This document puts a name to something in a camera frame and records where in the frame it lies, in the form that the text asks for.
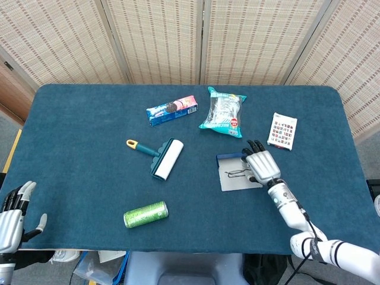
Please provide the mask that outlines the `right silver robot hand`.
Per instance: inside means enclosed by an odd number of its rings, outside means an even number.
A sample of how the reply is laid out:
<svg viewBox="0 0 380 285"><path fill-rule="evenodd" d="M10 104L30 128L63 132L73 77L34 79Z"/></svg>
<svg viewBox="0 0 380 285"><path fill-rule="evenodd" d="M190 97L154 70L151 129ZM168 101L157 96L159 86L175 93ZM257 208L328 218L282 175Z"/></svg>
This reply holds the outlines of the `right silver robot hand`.
<svg viewBox="0 0 380 285"><path fill-rule="evenodd" d="M247 140L249 147L243 148L245 161L254 178L261 185L267 185L272 179L279 179L281 171L271 153L258 140Z"/></svg>

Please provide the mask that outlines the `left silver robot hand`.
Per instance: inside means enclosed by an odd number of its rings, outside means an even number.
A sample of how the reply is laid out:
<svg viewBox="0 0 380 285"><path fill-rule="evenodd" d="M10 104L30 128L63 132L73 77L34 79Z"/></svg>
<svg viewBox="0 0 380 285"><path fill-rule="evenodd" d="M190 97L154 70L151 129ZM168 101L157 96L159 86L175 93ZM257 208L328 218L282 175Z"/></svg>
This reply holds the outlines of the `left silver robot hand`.
<svg viewBox="0 0 380 285"><path fill-rule="evenodd" d="M27 181L5 196L1 205L1 254L17 252L22 243L28 242L44 231L48 221L46 213L42 214L35 229L27 233L24 230L24 220L36 185L36 182Z"/></svg>

